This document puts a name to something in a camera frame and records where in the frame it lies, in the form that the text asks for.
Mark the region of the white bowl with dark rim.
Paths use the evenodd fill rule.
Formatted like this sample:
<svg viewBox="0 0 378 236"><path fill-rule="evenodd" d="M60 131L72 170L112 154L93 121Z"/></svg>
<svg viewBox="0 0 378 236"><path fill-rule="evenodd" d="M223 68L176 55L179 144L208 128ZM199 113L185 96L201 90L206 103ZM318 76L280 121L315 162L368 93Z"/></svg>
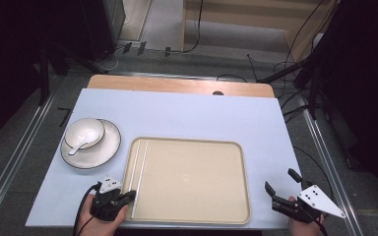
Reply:
<svg viewBox="0 0 378 236"><path fill-rule="evenodd" d="M90 148L96 145L104 136L104 126L95 118L83 118L72 123L65 133L67 145L74 148L83 142L91 133L96 133L96 138L85 143L82 148Z"/></svg>

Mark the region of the light wooden cabinet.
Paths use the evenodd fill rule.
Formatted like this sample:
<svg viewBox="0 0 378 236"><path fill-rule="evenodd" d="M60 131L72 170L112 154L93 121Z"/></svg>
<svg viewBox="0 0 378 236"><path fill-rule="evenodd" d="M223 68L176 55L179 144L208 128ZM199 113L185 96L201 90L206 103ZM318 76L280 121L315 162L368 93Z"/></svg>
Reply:
<svg viewBox="0 0 378 236"><path fill-rule="evenodd" d="M201 0L183 0L182 42L187 20L196 20ZM313 38L331 20L338 0L204 0L208 23L282 30L295 62L310 51Z"/></svg>

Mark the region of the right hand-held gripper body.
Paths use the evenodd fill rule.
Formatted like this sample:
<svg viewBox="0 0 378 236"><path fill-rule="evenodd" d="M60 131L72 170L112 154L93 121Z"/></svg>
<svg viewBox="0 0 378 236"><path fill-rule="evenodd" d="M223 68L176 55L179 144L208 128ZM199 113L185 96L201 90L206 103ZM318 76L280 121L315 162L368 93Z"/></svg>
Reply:
<svg viewBox="0 0 378 236"><path fill-rule="evenodd" d="M299 192L295 201L289 201L276 195L271 189L272 209L303 223L310 223L323 212L345 218L346 214L317 186Z"/></svg>

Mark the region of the white ceramic spoon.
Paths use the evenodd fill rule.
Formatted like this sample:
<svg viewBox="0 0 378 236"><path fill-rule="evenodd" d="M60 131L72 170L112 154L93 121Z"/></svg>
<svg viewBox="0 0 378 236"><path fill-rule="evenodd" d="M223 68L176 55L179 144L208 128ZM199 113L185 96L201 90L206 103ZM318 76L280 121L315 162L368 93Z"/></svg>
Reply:
<svg viewBox="0 0 378 236"><path fill-rule="evenodd" d="M69 155L74 155L78 149L81 147L87 145L87 144L94 144L100 137L100 133L93 131L93 132L88 132L84 138L77 144L75 145L69 152Z"/></svg>

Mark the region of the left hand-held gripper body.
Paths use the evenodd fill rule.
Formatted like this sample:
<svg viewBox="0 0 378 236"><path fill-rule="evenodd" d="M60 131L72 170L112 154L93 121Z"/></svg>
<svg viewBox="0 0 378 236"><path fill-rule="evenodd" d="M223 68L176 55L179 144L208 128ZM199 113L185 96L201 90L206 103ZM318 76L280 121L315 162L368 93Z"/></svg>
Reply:
<svg viewBox="0 0 378 236"><path fill-rule="evenodd" d="M96 188L90 214L103 221L113 221L118 212L125 206L118 203L118 197L123 194L122 185L118 180L106 176Z"/></svg>

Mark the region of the beige plastic tray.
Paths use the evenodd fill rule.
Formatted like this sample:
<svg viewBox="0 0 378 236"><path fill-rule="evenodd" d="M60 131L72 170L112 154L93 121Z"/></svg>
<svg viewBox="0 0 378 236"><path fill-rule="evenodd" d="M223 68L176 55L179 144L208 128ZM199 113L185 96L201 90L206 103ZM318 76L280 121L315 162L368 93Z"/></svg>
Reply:
<svg viewBox="0 0 378 236"><path fill-rule="evenodd" d="M242 225L251 209L242 148L233 142L139 138L130 148L123 179L128 191L138 140L136 191L149 142L134 222Z"/></svg>

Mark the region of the black stand leg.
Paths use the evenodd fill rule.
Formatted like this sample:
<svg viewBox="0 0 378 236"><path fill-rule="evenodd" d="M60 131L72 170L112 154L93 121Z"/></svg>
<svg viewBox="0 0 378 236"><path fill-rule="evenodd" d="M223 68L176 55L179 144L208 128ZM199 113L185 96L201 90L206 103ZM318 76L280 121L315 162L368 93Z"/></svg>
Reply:
<svg viewBox="0 0 378 236"><path fill-rule="evenodd" d="M293 63L291 66L271 75L270 77L267 77L265 79L257 80L258 84L269 84L272 83L290 73L293 73L299 69L305 68L308 64L311 63L311 58L307 57L297 63Z"/></svg>

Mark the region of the dark grey cabinet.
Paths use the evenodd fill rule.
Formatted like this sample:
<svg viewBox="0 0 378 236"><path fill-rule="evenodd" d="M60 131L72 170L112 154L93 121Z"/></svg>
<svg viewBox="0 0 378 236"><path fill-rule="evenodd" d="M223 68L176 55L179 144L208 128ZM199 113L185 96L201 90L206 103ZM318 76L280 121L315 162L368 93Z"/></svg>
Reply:
<svg viewBox="0 0 378 236"><path fill-rule="evenodd" d="M126 18L123 0L81 0L81 4L90 58L98 61L116 47Z"/></svg>

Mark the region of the white table board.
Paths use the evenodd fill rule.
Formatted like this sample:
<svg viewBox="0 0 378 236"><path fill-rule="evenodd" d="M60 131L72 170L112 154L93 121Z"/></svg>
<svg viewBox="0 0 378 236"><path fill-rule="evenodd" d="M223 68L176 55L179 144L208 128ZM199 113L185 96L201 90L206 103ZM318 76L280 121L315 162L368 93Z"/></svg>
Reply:
<svg viewBox="0 0 378 236"><path fill-rule="evenodd" d="M278 196L301 187L288 175L298 163L278 101L274 98L85 88L70 120L104 119L121 134L117 153L103 165L69 165L59 146L31 208L32 227L71 227L85 191L106 176L123 179L132 143L139 138L233 142L241 146L251 209L242 225L134 222L130 228L285 229L288 219L272 209L268 182Z"/></svg>

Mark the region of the white plate with dark rim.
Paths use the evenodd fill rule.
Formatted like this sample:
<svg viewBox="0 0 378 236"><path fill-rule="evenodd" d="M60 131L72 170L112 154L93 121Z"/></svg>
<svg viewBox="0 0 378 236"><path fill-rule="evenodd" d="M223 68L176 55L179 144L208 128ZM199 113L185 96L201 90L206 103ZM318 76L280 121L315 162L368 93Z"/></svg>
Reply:
<svg viewBox="0 0 378 236"><path fill-rule="evenodd" d="M111 159L118 151L121 144L121 134L118 128L110 121L97 119L104 126L104 136L94 146L80 148L74 155L68 152L72 149L65 141L65 136L61 142L61 156L71 166L89 169L103 165Z"/></svg>

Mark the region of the person's left hand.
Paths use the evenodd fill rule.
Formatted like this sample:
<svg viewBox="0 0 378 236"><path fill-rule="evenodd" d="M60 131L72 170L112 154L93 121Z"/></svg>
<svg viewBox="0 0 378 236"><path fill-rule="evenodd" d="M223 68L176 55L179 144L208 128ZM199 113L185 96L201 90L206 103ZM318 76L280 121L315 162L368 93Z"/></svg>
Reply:
<svg viewBox="0 0 378 236"><path fill-rule="evenodd" d="M75 236L114 236L115 231L126 218L128 207L124 206L113 221L103 221L90 214L94 197L88 194L85 198L74 230Z"/></svg>

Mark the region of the metal floor rail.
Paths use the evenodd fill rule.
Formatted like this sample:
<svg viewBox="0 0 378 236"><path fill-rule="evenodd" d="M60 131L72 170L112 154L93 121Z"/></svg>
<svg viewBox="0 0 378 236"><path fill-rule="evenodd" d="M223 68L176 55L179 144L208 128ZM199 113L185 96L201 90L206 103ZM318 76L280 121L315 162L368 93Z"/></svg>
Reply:
<svg viewBox="0 0 378 236"><path fill-rule="evenodd" d="M0 131L0 204L4 199L54 98L36 103L35 92Z"/></svg>
<svg viewBox="0 0 378 236"><path fill-rule="evenodd" d="M319 153L322 166L328 176L328 181L333 190L334 199L340 209L345 213L346 217L344 218L344 222L349 235L364 236L346 189L318 127L317 121L312 119L308 110L304 111L304 119Z"/></svg>

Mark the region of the person's right hand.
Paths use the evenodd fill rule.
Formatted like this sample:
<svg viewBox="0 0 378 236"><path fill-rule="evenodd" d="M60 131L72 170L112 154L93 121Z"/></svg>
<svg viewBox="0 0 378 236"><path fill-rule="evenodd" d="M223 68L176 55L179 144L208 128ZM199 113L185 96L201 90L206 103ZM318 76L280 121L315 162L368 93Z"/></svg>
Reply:
<svg viewBox="0 0 378 236"><path fill-rule="evenodd" d="M290 236L320 236L320 226L315 223L303 223L293 218L288 220Z"/></svg>

